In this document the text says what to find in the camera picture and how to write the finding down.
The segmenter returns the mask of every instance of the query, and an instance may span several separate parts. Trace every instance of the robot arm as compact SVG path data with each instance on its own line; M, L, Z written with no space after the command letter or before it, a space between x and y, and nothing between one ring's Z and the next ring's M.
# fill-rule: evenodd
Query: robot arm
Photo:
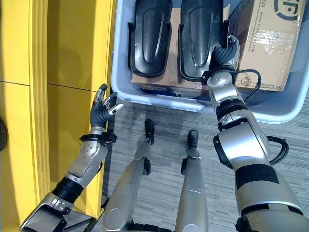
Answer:
M110 106L117 93L103 101L106 89L107 85L103 84L94 98L90 112L91 130L80 138L83 144L78 158L56 188L26 218L20 231L63 231L67 224L63 216L70 213L83 189L99 172L100 164L107 155L106 144L116 141L114 134L105 132L106 122L123 107L123 104Z
M234 55L216 63L216 70L208 74L207 85L219 121L214 147L220 162L235 171L241 216L236 228L239 232L309 231L309 219L303 216L289 184L267 160L267 137L234 86L232 73L239 58L237 38L230 36L228 44L226 51L237 47Z

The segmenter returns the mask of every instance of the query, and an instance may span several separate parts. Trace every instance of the wire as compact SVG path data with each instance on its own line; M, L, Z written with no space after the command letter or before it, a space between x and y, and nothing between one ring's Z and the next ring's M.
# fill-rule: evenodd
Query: wire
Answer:
M262 77L261 77L261 74L259 73L258 70L255 70L255 69L244 69L244 70L239 70L239 71L235 71L237 74L238 73L255 73L258 77L258 80L257 80L257 83L255 85L255 88L254 90L246 97L246 99L244 100L245 102L247 100L249 100L249 98L251 98L254 94L256 94L256 92L260 89L261 87L261 83L262 83Z
M259 73L258 70L255 69L244 69L244 70L238 70L238 71L233 71L230 69L218 69L215 71L210 72L208 75L214 75L215 73L221 73L221 72L228 72L228 73L233 73L233 74L239 74L239 73L255 73L258 77L257 83L255 85L254 90L252 90L252 92L245 98L244 102L246 102L247 100L249 100L254 94L256 94L256 92L260 89L261 87L261 83L262 83L262 77L261 74Z
M100 167L98 168L97 174L101 171L102 167L103 167L103 162L100 163Z
M279 154L273 158L269 163L271 165L275 165L276 163L281 162L282 160L284 160L284 158L288 155L289 152L289 145L286 142L286 139L280 139L274 136L267 136L269 141L281 144L281 151L279 152Z

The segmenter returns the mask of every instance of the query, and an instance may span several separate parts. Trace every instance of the storage bin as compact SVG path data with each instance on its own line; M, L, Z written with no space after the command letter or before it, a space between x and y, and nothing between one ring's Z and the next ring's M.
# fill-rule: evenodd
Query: storage bin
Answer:
M307 0L297 49L284 91L260 91L248 104L248 108L259 122L276 124L290 121L303 106L309 86L308 2ZM230 12L239 3L239 0L225 0L225 5L231 4ZM173 7L180 5L181 0L173 1ZM118 97L134 103L214 114L210 101L149 94L131 83L132 73L127 65L128 22L133 22L134 8L135 0L118 0L112 63L112 88L118 92Z

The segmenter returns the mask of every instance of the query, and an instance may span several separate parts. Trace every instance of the brown cardboard box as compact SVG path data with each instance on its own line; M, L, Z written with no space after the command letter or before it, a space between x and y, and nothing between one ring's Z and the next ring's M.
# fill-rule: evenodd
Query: brown cardboard box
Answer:
M232 13L230 34L239 39L239 69L256 69L260 89L282 91L297 44L306 0L243 0ZM236 85L254 88L254 73L238 75Z
M227 19L229 6L224 8L224 19ZM178 73L178 25L180 23L180 8L173 8L171 13L172 34L169 45L169 56L166 70L163 75L155 78L145 78L132 74L131 82L143 89L163 90L174 92L177 96L193 98L206 93L207 86L200 82L191 82L183 79Z

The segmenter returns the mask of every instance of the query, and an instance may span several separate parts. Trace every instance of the yellow panel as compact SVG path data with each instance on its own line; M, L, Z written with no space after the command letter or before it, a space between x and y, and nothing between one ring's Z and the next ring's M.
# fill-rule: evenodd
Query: yellow panel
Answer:
M111 83L116 8L116 0L97 1L92 65L93 81L98 81L97 86L100 83L110 86Z
M8 144L1 152L2 229L20 225L36 206L29 86L0 82L1 117Z
M51 187L55 187L79 156L80 136L90 129L89 112L95 92L48 85L48 121ZM102 172L92 180L75 208L98 218Z
M47 0L30 0L29 5L29 77L33 169L38 202L50 186L47 113Z
M95 6L95 0L49 1L48 83L94 91L102 83L92 80Z
M29 0L1 1L0 80L29 85Z

